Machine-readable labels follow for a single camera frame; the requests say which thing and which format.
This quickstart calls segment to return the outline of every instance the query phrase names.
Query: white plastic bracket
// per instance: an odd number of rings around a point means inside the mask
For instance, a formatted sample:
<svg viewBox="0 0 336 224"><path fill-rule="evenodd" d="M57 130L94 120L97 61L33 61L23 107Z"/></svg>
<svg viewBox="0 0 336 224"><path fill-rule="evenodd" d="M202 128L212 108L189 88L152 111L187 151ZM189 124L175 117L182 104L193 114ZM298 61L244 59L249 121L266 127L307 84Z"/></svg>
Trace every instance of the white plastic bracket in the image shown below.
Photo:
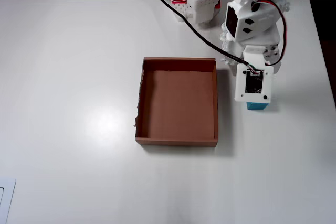
<svg viewBox="0 0 336 224"><path fill-rule="evenodd" d="M16 180L0 177L0 224L6 224Z"/></svg>
<svg viewBox="0 0 336 224"><path fill-rule="evenodd" d="M259 93L246 92L247 76L250 74L250 70L246 65L238 64L235 91L235 100L237 102L271 102L274 69L272 66L265 65L264 51L265 47L263 46L246 46L243 52L244 60L252 64L257 69L257 72L263 75L263 84Z"/></svg>

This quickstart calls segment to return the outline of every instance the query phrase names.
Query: open box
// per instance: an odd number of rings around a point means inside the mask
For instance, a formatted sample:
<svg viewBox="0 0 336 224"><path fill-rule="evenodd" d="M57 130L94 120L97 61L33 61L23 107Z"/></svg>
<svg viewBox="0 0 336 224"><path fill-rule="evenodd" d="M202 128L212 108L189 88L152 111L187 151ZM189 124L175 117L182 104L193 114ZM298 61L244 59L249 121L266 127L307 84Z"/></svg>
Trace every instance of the open box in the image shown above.
<svg viewBox="0 0 336 224"><path fill-rule="evenodd" d="M135 137L139 144L215 147L216 60L145 58Z"/></svg>

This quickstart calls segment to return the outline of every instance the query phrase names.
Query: cardboard box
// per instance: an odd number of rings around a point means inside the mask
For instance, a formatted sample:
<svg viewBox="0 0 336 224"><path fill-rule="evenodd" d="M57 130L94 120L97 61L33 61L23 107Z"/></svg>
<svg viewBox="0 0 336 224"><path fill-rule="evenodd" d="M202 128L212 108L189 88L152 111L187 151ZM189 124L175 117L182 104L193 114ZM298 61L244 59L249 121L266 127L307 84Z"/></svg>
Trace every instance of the cardboard box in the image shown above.
<svg viewBox="0 0 336 224"><path fill-rule="evenodd" d="M145 58L136 141L206 146L218 142L216 60Z"/></svg>

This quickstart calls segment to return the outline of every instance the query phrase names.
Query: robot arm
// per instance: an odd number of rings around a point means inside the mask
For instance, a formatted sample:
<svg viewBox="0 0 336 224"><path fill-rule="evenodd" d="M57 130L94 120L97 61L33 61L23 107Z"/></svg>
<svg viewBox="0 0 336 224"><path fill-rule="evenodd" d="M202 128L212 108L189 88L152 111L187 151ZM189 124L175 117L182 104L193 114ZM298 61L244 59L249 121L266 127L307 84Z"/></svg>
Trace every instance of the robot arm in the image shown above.
<svg viewBox="0 0 336 224"><path fill-rule="evenodd" d="M245 65L225 59L237 76L235 99L247 102L249 109L264 109L271 102L272 77L281 66L286 46L280 53L276 22L281 17L286 25L282 12L288 10L286 0L233 0L227 5L222 48L257 69L253 72Z"/></svg>
<svg viewBox="0 0 336 224"><path fill-rule="evenodd" d="M209 21L219 0L187 0L195 23ZM280 35L276 22L288 11L286 0L233 0L227 4L226 21L222 25L222 49L253 65L224 58L236 79L235 99L247 102L249 109L263 109L271 102L274 73L280 66L285 46L280 53Z"/></svg>

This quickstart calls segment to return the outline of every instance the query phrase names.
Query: red cable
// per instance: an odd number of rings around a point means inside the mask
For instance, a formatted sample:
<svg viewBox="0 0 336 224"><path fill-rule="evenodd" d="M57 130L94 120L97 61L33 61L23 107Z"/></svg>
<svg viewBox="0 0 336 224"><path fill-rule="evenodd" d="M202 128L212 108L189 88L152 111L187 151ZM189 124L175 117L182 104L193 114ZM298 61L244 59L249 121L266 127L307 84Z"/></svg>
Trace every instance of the red cable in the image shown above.
<svg viewBox="0 0 336 224"><path fill-rule="evenodd" d="M280 58L279 58L279 60L277 62L275 62L273 64L266 64L267 66L274 66L274 65L278 64L279 62L281 62L281 60L283 59L283 56L285 55L286 46L287 46L287 23L286 23L285 17L283 15L282 11L280 10L279 6L277 6L277 4L274 3L272 0L257 0L256 3L258 3L258 2L264 2L264 3L268 3L268 4L271 4L271 5L275 6L275 8L278 10L278 12L279 12L279 14L281 16L283 24L284 24L283 25L284 26L283 27L284 28L283 29L284 30L283 31L283 43L284 43L284 47L282 49L281 56L280 56Z"/></svg>

